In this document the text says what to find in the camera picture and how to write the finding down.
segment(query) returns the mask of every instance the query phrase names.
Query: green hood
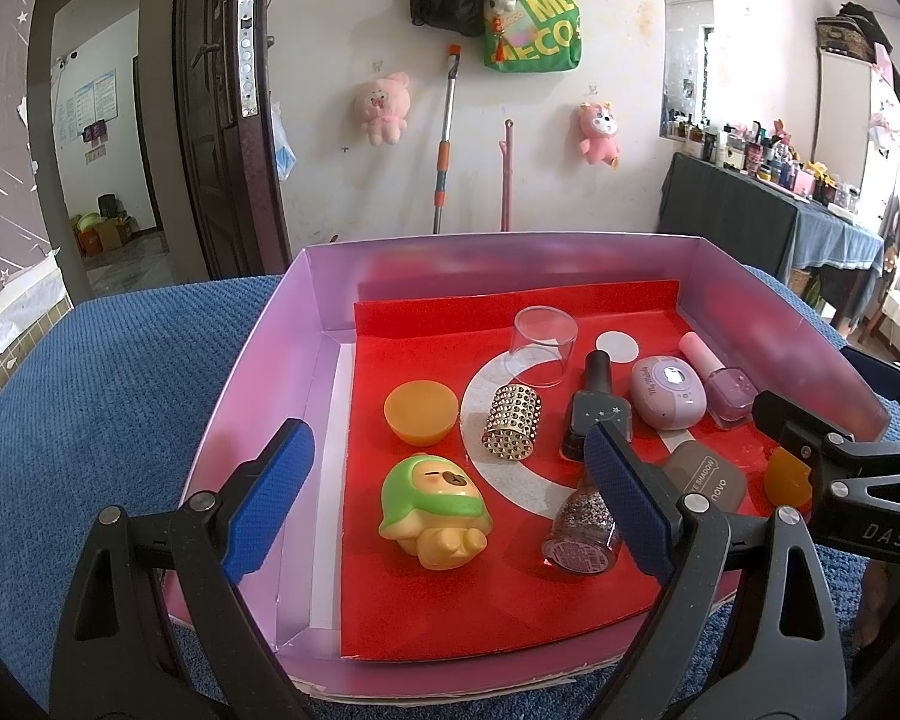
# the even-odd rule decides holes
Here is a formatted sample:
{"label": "green hood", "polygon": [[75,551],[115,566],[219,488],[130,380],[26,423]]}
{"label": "green hood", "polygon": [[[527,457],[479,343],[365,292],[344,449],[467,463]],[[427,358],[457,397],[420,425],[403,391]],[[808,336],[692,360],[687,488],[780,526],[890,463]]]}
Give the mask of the green hood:
{"label": "green hood", "polygon": [[424,460],[439,460],[445,463],[453,473],[458,473],[470,479],[469,474],[456,463],[446,458],[434,455],[413,455],[394,466],[394,469],[386,474],[384,487],[380,493],[380,502],[384,509],[384,521],[380,523],[379,531],[382,532],[395,522],[407,516],[414,509],[421,512],[438,514],[440,517],[480,517],[484,515],[490,519],[487,506],[482,498],[471,498],[466,495],[438,495],[432,493],[420,493],[413,486],[413,467]]}

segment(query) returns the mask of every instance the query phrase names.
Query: metal screw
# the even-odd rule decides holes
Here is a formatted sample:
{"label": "metal screw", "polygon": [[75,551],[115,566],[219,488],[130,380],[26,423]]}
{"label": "metal screw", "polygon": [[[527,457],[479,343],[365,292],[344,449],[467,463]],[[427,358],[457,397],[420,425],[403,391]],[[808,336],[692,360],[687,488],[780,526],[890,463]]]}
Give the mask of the metal screw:
{"label": "metal screw", "polygon": [[687,509],[690,509],[691,512],[696,512],[697,514],[703,514],[710,508],[710,502],[699,493],[690,493],[687,495],[683,500],[683,504]]}
{"label": "metal screw", "polygon": [[195,493],[190,498],[190,508],[195,512],[206,512],[209,509],[213,509],[214,504],[217,502],[216,495],[213,493]]}
{"label": "metal screw", "polygon": [[108,506],[100,512],[97,519],[101,525],[112,525],[120,519],[120,509],[116,506]]}
{"label": "metal screw", "polygon": [[788,525],[796,525],[797,522],[800,522],[800,512],[792,506],[781,506],[776,511],[776,515]]}

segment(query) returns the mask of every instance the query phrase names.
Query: dark wooden door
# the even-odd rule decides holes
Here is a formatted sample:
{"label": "dark wooden door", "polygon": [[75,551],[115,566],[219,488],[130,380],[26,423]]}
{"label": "dark wooden door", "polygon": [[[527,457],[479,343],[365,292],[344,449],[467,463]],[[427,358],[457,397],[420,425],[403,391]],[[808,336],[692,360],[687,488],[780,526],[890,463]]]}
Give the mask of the dark wooden door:
{"label": "dark wooden door", "polygon": [[211,278],[290,264],[266,78],[266,0],[175,0],[184,170]]}

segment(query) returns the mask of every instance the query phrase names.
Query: mop handle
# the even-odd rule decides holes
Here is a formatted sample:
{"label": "mop handle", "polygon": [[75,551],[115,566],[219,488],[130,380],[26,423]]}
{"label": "mop handle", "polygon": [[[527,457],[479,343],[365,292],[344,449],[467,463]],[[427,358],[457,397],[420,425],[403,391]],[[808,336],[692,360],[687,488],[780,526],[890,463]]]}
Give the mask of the mop handle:
{"label": "mop handle", "polygon": [[460,46],[450,47],[452,57],[447,74],[447,97],[443,108],[443,134],[437,150],[437,189],[434,190],[434,235],[440,231],[440,217],[446,201],[447,169],[450,167],[450,124],[453,119],[453,98],[457,90],[457,69],[460,67]]}
{"label": "mop handle", "polygon": [[500,151],[504,152],[504,190],[500,205],[500,232],[509,232],[509,209],[514,186],[514,120],[506,120],[506,141],[500,141]]}

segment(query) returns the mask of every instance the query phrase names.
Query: door lock plate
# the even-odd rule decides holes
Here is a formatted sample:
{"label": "door lock plate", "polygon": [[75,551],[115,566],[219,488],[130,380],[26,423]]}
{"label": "door lock plate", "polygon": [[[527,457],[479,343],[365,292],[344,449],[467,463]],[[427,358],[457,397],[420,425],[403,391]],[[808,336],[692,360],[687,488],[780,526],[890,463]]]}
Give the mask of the door lock plate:
{"label": "door lock plate", "polygon": [[256,116],[260,113],[257,95],[257,64],[253,45],[253,1],[237,0],[237,67],[240,113]]}

